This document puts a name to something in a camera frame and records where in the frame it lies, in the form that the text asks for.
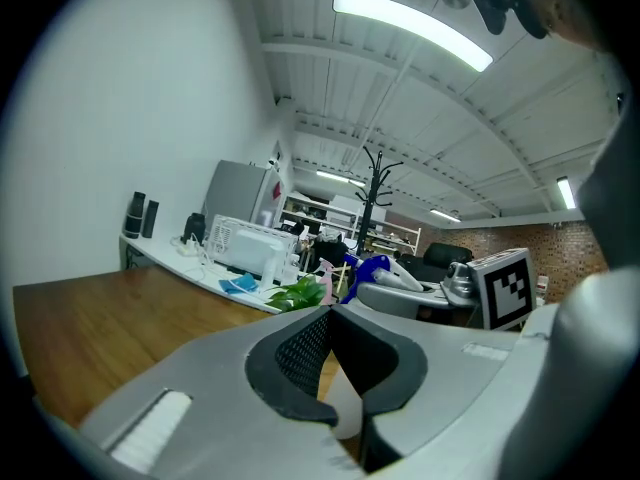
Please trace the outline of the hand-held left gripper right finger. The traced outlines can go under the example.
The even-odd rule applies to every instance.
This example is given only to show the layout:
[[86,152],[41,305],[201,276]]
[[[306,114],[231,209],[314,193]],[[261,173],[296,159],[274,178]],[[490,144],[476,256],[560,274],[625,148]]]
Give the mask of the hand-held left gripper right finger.
[[503,479],[507,437],[546,356],[546,311],[520,332],[331,310],[334,354],[360,393],[360,459],[334,479]]

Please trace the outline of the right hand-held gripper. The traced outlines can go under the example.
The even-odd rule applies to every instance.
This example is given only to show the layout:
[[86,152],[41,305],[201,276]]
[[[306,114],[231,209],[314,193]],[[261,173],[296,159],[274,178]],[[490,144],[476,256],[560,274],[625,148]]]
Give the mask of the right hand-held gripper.
[[486,330],[506,330],[536,308],[534,269],[527,248],[512,248],[472,260],[453,262],[444,280],[423,283],[411,291],[374,283],[357,289],[358,300],[369,308],[408,319],[470,308],[472,318]]

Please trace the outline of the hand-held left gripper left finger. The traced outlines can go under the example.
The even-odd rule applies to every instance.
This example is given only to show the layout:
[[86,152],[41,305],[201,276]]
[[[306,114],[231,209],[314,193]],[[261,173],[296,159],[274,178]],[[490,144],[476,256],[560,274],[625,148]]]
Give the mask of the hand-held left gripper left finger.
[[127,479],[357,479],[317,397],[329,350],[324,308],[215,332],[118,388],[80,431]]

